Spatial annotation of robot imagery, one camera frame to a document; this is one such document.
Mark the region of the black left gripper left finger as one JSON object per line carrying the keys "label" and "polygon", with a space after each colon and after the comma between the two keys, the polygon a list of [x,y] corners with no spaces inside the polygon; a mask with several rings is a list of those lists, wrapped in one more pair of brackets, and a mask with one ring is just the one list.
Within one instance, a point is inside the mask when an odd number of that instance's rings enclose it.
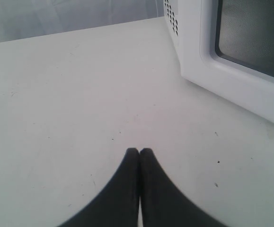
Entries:
{"label": "black left gripper left finger", "polygon": [[140,199],[140,154],[128,148],[102,191],[62,227],[136,227]]}

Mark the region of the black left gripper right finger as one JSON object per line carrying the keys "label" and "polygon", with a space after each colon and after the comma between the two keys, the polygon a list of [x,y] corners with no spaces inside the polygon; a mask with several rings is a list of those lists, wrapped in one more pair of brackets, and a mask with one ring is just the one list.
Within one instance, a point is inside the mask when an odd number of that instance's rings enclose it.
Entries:
{"label": "black left gripper right finger", "polygon": [[172,183],[150,148],[140,152],[141,210],[145,227],[223,227]]}

